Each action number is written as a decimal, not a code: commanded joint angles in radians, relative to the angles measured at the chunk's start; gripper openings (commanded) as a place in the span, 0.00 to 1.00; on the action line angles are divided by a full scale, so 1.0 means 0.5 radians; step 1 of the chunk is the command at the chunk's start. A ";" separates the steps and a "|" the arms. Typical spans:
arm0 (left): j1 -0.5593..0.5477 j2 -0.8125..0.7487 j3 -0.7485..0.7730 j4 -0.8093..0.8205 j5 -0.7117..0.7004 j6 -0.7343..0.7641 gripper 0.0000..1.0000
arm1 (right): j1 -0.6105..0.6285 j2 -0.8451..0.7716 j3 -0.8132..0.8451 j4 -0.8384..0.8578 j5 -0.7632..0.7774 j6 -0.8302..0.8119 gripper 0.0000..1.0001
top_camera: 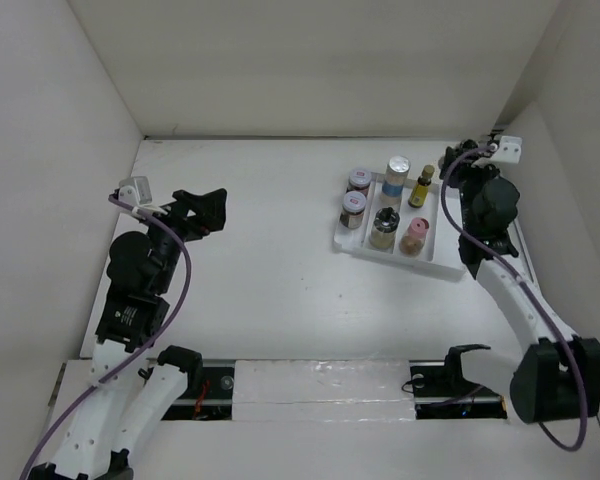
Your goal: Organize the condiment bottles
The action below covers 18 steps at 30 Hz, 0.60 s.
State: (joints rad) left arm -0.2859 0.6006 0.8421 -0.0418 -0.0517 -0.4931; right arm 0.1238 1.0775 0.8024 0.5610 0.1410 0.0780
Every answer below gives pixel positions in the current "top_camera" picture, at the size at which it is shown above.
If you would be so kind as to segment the black pepper grinder bottle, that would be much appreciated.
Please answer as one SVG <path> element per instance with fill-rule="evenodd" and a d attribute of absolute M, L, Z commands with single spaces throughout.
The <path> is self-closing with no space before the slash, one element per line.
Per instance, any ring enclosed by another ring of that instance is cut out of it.
<path fill-rule="evenodd" d="M 473 150 L 478 147 L 478 144 L 471 139 L 464 140 L 456 146 L 456 152 L 462 154 L 466 151 Z"/>

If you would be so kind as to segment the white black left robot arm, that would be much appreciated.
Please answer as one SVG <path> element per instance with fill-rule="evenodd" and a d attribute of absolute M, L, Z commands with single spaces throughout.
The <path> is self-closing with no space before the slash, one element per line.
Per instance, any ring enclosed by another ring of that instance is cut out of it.
<path fill-rule="evenodd" d="M 157 340 L 179 314 L 193 265 L 187 245 L 224 229 L 227 192 L 178 190 L 154 206 L 120 186 L 109 201 L 146 225 L 109 247 L 110 285 L 96 328 L 88 385 L 43 434 L 23 479 L 130 479 L 133 464 L 176 399 L 204 388 L 200 353 Z"/>

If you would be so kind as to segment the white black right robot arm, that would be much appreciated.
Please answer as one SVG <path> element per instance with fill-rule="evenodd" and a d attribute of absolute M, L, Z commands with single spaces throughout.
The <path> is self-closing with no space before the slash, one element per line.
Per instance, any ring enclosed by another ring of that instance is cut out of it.
<path fill-rule="evenodd" d="M 522 269 L 508 229 L 518 215 L 520 192 L 498 168 L 517 162 L 516 143 L 480 146 L 467 140 L 446 149 L 440 161 L 440 199 L 460 195 L 461 214 L 445 216 L 458 232 L 461 262 L 496 302 L 521 348 L 501 377 L 514 410 L 527 424 L 586 421 L 600 407 L 600 342 L 569 327 Z"/>

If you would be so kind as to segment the pink lid spice jar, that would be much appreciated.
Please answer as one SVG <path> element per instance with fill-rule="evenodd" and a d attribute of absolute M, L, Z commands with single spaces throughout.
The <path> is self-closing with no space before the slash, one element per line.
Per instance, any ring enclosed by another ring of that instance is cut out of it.
<path fill-rule="evenodd" d="M 401 253 L 410 257 L 418 256 L 424 248 L 428 231 L 427 219 L 423 217 L 412 219 L 399 243 Z"/>

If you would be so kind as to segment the yellow label bottle cork cap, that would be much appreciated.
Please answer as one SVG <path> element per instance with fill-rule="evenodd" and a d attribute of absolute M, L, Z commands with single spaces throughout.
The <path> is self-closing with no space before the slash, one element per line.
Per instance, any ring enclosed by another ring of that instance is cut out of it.
<path fill-rule="evenodd" d="M 408 204 L 412 208 L 421 208 L 424 205 L 434 173 L 435 167 L 433 165 L 424 166 L 408 199 Z"/>

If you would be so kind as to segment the white lid brown sauce jar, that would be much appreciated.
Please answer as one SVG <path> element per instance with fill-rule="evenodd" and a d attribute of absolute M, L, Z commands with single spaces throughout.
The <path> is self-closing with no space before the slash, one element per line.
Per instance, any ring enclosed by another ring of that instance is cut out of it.
<path fill-rule="evenodd" d="M 366 168 L 354 168 L 349 172 L 346 192 L 359 192 L 368 196 L 372 173 Z"/>

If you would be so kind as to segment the black lid white powder jar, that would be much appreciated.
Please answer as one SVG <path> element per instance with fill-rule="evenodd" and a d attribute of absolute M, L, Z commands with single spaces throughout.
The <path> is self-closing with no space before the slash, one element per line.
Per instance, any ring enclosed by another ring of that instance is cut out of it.
<path fill-rule="evenodd" d="M 370 245 L 386 250 L 393 246 L 400 222 L 400 215 L 393 207 L 384 207 L 377 211 L 369 237 Z"/>

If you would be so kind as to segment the blue label silver lid jar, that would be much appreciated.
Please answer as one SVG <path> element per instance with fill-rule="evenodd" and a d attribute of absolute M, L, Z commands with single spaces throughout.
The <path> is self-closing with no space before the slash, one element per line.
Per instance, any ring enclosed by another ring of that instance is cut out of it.
<path fill-rule="evenodd" d="M 380 199 L 385 205 L 393 206 L 401 202 L 410 166 L 410 161 L 404 156 L 394 156 L 389 159 L 380 193 Z"/>

